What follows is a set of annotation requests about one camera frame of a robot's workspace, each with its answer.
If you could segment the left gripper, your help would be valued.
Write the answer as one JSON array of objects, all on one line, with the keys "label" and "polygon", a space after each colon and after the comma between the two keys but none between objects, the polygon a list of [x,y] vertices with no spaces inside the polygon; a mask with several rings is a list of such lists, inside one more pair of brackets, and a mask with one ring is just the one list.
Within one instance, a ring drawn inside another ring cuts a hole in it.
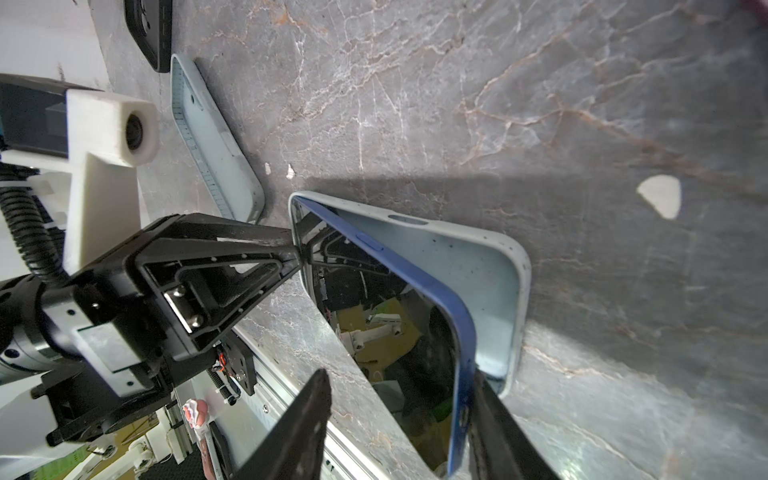
[{"label": "left gripper", "polygon": [[40,381],[1,413],[33,447],[84,443],[166,405],[209,368],[212,346],[301,267],[289,229],[169,216],[138,252],[63,283],[1,287],[1,379]]}]

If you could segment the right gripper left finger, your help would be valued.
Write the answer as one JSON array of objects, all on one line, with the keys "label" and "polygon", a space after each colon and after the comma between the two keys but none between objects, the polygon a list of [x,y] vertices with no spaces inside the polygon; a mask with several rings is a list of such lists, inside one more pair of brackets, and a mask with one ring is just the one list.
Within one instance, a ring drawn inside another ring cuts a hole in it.
[{"label": "right gripper left finger", "polygon": [[328,373],[318,369],[233,477],[319,480],[331,407]]}]

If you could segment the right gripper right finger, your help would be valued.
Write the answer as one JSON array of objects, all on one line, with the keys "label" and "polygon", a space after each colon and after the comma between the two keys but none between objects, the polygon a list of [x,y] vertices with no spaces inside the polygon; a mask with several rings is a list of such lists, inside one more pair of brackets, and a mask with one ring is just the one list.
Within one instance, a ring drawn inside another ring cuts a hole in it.
[{"label": "right gripper right finger", "polygon": [[472,479],[559,479],[480,370],[476,370],[474,375],[469,444]]}]

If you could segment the blue-edged phone front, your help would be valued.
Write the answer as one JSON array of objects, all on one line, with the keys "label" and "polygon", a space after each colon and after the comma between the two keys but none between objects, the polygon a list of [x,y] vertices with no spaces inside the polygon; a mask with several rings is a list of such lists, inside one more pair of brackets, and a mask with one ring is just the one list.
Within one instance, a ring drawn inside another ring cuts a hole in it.
[{"label": "blue-edged phone front", "polygon": [[331,206],[290,200],[302,280],[421,459],[452,476],[465,450],[476,331],[460,297]]}]

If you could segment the light blue case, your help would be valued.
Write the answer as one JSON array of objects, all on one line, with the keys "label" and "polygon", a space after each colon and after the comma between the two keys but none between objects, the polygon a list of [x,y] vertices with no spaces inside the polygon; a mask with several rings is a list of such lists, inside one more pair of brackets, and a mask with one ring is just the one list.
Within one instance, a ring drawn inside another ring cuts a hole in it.
[{"label": "light blue case", "polygon": [[502,233],[422,219],[330,195],[298,191],[451,288],[471,314],[475,355],[498,396],[508,394],[519,364],[532,281],[522,245]]},{"label": "light blue case", "polygon": [[187,55],[171,56],[170,95],[174,122],[221,216],[257,222],[263,187]]}]

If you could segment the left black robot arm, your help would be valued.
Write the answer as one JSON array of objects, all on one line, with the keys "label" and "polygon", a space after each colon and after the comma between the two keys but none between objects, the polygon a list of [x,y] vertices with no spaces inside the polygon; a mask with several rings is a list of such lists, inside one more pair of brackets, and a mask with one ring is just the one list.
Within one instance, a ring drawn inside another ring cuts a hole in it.
[{"label": "left black robot arm", "polygon": [[301,267],[287,229],[170,215],[78,272],[61,260],[30,171],[1,168],[1,212],[28,274],[1,284],[1,380],[41,381],[47,446],[116,431],[210,368],[216,345]]}]

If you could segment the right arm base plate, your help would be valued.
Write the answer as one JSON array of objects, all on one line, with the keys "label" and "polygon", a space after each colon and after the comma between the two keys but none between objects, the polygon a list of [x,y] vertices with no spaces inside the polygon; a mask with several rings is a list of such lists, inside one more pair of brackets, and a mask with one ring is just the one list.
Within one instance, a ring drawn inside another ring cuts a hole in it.
[{"label": "right arm base plate", "polygon": [[253,352],[235,333],[228,333],[215,346],[216,360],[207,371],[224,402],[233,406],[243,396],[254,394],[258,376]]}]

